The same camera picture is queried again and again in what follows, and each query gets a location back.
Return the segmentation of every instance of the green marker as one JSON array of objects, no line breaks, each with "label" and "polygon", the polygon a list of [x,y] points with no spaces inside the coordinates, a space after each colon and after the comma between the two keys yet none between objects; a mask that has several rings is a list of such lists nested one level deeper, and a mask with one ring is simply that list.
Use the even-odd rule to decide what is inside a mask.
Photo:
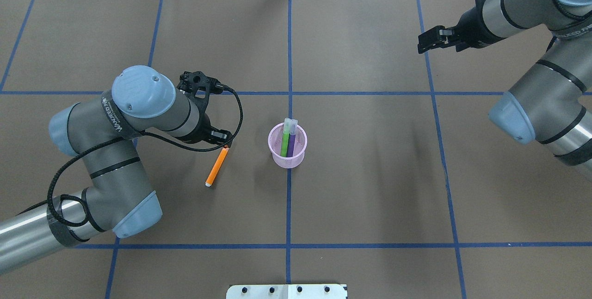
[{"label": "green marker", "polygon": [[285,157],[288,154],[288,141],[290,140],[290,118],[284,119],[284,132],[282,136],[282,151],[279,153],[281,157]]}]

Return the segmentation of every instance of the purple marker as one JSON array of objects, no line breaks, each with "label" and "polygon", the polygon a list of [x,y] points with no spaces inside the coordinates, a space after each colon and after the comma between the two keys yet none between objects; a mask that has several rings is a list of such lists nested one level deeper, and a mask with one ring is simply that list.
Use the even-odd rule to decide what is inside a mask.
[{"label": "purple marker", "polygon": [[290,138],[288,138],[288,153],[287,158],[294,157],[294,144],[296,143],[296,128],[298,127],[298,120],[290,121]]}]

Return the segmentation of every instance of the marker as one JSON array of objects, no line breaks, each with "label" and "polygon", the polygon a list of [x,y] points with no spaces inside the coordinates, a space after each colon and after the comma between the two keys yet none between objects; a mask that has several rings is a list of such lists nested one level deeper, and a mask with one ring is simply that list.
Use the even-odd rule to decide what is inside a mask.
[{"label": "marker", "polygon": [[212,170],[208,176],[208,179],[205,181],[206,187],[212,187],[212,184],[214,183],[214,179],[216,179],[216,175],[218,175],[218,171],[220,170],[220,167],[222,166],[222,162],[224,162],[224,159],[226,159],[226,154],[228,154],[228,149],[230,149],[230,147],[224,146],[222,148],[222,150],[220,151],[220,154],[218,154],[218,159],[216,159],[216,162],[214,163],[214,167],[212,168]]},{"label": "marker", "polygon": [[282,136],[282,149],[279,153],[280,157],[286,157],[288,154],[288,139],[290,138],[290,123],[292,120],[290,118],[284,119],[284,132]]},{"label": "marker", "polygon": [[288,138],[288,158],[294,157],[294,143],[296,143],[296,128],[298,127],[298,120],[292,120],[290,123],[290,137]]}]

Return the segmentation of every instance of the white bracket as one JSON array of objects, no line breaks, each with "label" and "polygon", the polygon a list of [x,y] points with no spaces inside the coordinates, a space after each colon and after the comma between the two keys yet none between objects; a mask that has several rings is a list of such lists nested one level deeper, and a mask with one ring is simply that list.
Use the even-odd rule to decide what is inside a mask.
[{"label": "white bracket", "polygon": [[226,292],[226,299],[347,299],[347,285],[231,286]]}]

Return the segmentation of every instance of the orange marker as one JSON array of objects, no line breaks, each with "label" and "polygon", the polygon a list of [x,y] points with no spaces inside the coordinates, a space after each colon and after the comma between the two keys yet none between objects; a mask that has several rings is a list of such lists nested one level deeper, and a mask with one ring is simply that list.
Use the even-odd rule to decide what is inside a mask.
[{"label": "orange marker", "polygon": [[210,172],[208,179],[205,181],[206,187],[212,187],[212,184],[214,183],[214,180],[216,179],[216,175],[218,175],[218,171],[220,170],[220,167],[222,166],[222,162],[224,162],[224,159],[226,159],[226,154],[228,154],[228,149],[230,149],[228,146],[224,146],[222,148],[222,150],[220,151],[220,154],[218,155],[218,159],[216,159],[216,162],[214,163],[214,167],[212,168],[212,171]]}]

